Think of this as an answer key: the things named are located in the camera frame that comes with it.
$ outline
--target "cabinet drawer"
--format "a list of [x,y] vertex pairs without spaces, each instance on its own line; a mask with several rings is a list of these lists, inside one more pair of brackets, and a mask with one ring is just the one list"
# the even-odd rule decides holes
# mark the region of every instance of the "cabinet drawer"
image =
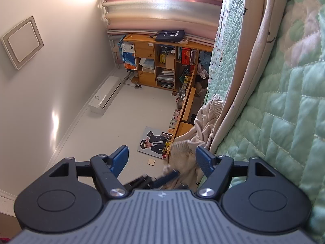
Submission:
[[139,80],[141,84],[156,86],[156,76],[154,73],[139,71]]
[[144,42],[134,42],[135,54],[137,58],[153,59],[153,44]]

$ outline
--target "black bag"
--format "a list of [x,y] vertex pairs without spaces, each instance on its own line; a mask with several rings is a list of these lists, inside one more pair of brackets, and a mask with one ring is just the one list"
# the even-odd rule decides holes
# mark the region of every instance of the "black bag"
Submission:
[[184,30],[159,31],[156,41],[180,42],[185,36]]

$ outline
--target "black circular joint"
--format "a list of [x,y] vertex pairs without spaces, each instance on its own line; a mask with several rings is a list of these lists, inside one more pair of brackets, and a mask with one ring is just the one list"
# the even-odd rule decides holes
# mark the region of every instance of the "black circular joint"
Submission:
[[249,197],[249,201],[253,207],[265,212],[275,212],[284,208],[287,204],[287,198],[273,190],[260,190],[254,192]]
[[303,226],[310,214],[310,201],[286,180],[250,178],[227,190],[221,200],[226,215],[246,230],[283,234]]
[[61,181],[61,177],[48,183],[38,181],[15,201],[15,214],[22,228],[41,233],[69,232],[91,222],[102,208],[100,194],[89,185]]
[[45,211],[58,212],[70,208],[76,200],[73,193],[65,190],[51,190],[41,194],[37,203]]

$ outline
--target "small wooden block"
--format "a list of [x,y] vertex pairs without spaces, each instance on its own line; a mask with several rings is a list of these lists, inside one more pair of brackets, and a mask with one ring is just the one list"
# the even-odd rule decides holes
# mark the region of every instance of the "small wooden block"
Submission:
[[155,164],[155,162],[156,162],[155,160],[150,159],[150,160],[148,161],[148,164],[153,166],[153,165]]

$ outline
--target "green quilt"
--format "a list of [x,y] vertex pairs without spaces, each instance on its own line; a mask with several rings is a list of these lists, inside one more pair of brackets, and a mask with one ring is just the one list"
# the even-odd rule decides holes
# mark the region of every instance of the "green quilt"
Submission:
[[[241,161],[260,156],[301,188],[313,204],[306,230],[322,242],[324,55],[325,0],[288,0],[264,73],[216,153]],[[235,178],[233,185],[238,182],[242,181]]]
[[211,100],[215,93],[225,98],[231,84],[243,22],[244,2],[245,0],[223,0],[205,101]]

